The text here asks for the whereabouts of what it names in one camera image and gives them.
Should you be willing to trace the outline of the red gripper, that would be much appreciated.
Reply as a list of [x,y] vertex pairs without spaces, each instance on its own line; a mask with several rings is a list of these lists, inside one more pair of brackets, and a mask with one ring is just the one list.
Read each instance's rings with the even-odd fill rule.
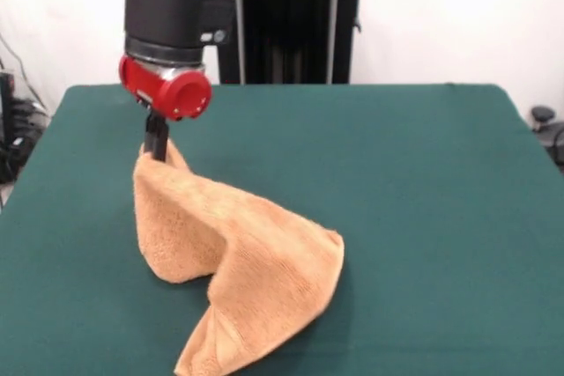
[[[196,119],[212,99],[212,86],[200,70],[164,69],[124,55],[119,64],[123,87],[153,112],[171,121]],[[166,160],[169,127],[163,117],[145,120],[144,153]]]

